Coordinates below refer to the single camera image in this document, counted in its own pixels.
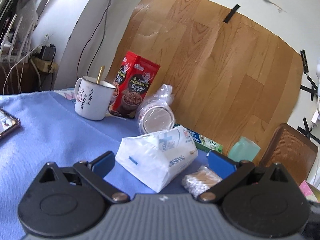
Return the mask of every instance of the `wood grain board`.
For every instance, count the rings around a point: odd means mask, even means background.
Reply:
[[[297,101],[300,55],[249,18],[208,0],[142,0],[132,13],[106,80],[127,50],[159,65],[149,94],[173,86],[176,121],[224,146],[240,136],[265,152]]]

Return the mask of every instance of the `tissue pack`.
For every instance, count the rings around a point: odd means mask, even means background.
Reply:
[[[198,156],[192,136],[183,126],[123,138],[116,161],[159,193]]]

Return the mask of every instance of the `blue tablecloth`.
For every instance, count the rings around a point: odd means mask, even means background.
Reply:
[[[0,140],[0,240],[23,237],[17,207],[46,162],[65,167],[79,160],[90,161],[108,150],[116,153],[123,137],[139,135],[136,120],[86,120],[74,112],[73,102],[54,92],[3,96],[0,107],[21,120],[18,130]],[[181,178],[203,164],[207,164],[206,154],[199,151],[192,165],[161,193],[184,193]],[[118,163],[105,180],[131,197],[155,193]]]

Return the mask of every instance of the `red box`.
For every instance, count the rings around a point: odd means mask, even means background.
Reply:
[[[134,118],[159,68],[150,60],[128,51],[113,82],[116,89],[109,106],[110,114]]]

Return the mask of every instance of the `phone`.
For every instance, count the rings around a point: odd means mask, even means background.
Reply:
[[[20,126],[20,120],[0,108],[0,139]]]

